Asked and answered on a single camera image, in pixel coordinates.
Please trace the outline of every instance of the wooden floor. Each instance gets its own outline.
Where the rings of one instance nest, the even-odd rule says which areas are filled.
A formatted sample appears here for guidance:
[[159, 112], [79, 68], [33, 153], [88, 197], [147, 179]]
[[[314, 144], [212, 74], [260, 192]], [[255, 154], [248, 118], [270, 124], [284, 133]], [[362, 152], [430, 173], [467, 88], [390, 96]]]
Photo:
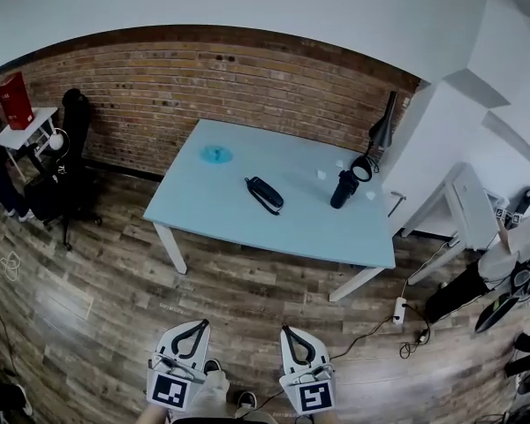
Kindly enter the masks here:
[[[15, 283], [0, 267], [0, 311], [36, 422], [133, 423], [146, 404], [147, 360], [159, 337], [201, 318], [212, 326], [208, 356], [222, 362], [231, 391], [250, 389], [263, 400], [280, 389], [283, 323], [313, 333], [338, 354], [392, 314], [405, 279], [440, 246], [397, 238], [397, 268], [336, 304], [328, 294], [353, 275], [349, 266], [186, 233], [178, 234], [189, 267], [181, 276], [141, 219], [155, 189], [102, 173], [103, 226], [75, 223], [70, 253], [58, 226], [46, 231], [37, 221], [6, 221], [0, 210], [0, 255], [15, 249], [23, 261]], [[421, 306], [463, 266], [459, 260], [409, 287], [409, 303]], [[402, 327], [386, 323], [335, 360], [341, 421], [459, 424], [507, 409], [514, 386], [502, 366], [515, 334], [530, 331], [530, 307], [475, 336], [476, 317], [488, 303], [480, 299], [439, 322], [430, 343], [408, 360], [399, 358], [399, 346], [424, 327], [410, 312]], [[0, 366], [10, 366], [1, 325]], [[280, 423], [294, 422], [284, 396], [265, 410]]]

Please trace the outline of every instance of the black desk lamp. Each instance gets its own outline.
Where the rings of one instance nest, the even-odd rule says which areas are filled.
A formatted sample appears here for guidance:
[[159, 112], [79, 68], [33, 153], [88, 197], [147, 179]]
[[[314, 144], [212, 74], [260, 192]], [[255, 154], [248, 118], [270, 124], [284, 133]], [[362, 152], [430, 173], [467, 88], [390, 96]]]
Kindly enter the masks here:
[[369, 151], [373, 146], [385, 149], [392, 143], [391, 121], [396, 103], [397, 92], [391, 91], [384, 115], [369, 129], [367, 151], [353, 161], [349, 171], [344, 170], [339, 173], [339, 184], [329, 202], [332, 208], [341, 208], [355, 193], [360, 182], [369, 182], [373, 177], [373, 172], [379, 171], [377, 163], [369, 156]]

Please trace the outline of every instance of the black office chair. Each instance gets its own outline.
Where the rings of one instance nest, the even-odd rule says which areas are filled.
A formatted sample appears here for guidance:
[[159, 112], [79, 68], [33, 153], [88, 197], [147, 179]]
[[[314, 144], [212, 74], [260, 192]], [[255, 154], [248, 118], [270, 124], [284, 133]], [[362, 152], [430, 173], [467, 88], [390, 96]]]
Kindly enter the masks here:
[[99, 226], [102, 219], [90, 210], [95, 202], [95, 184], [82, 159], [90, 126], [90, 104], [78, 89], [73, 88], [64, 94], [63, 106], [63, 127], [59, 130], [63, 146], [58, 151], [46, 152], [51, 157], [47, 167], [36, 163], [30, 155], [41, 174], [26, 185], [25, 193], [30, 208], [46, 227], [62, 217], [63, 244], [71, 251], [72, 246], [67, 241], [71, 219], [94, 220]]

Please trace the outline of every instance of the sneaker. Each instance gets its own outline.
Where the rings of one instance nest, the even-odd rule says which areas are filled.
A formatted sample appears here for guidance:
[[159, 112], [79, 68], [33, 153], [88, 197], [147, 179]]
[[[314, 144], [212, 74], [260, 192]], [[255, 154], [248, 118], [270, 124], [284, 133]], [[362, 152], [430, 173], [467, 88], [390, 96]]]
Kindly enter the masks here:
[[204, 363], [204, 374], [208, 374], [208, 372], [212, 371], [221, 371], [222, 366], [220, 366], [220, 362], [218, 360], [208, 360], [206, 363]]
[[34, 414], [34, 408], [29, 403], [29, 400], [27, 400], [26, 390], [24, 390], [24, 388], [19, 384], [17, 384], [16, 386], [21, 389], [21, 392], [24, 393], [24, 399], [26, 400], [26, 404], [24, 405], [24, 408], [22, 410], [27, 416], [31, 416], [32, 414]]
[[19, 220], [21, 223], [24, 223], [24, 222], [26, 222], [27, 220], [29, 220], [30, 218], [34, 218], [34, 217], [35, 217], [34, 213], [32, 212], [31, 209], [29, 209], [29, 210], [27, 211], [27, 213], [26, 213], [24, 216], [19, 216], [19, 217], [18, 217], [18, 220]]
[[239, 395], [238, 408], [257, 408], [257, 397], [251, 391], [244, 391]]

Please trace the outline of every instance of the light blue table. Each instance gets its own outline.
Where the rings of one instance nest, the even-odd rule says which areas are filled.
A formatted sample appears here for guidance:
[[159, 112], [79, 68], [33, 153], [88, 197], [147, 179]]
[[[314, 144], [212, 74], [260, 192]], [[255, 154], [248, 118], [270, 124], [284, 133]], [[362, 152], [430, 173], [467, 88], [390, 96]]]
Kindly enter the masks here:
[[[207, 145], [228, 148], [231, 161], [202, 160]], [[186, 273], [186, 265], [170, 228], [308, 258], [393, 268], [377, 175], [360, 184], [341, 209], [329, 204], [342, 170], [337, 164], [347, 168], [357, 155], [318, 141], [202, 119], [167, 171], [144, 218], [155, 224], [180, 273]], [[325, 179], [318, 177], [318, 170]], [[280, 216], [267, 212], [247, 191], [244, 178], [253, 176], [283, 196]]]

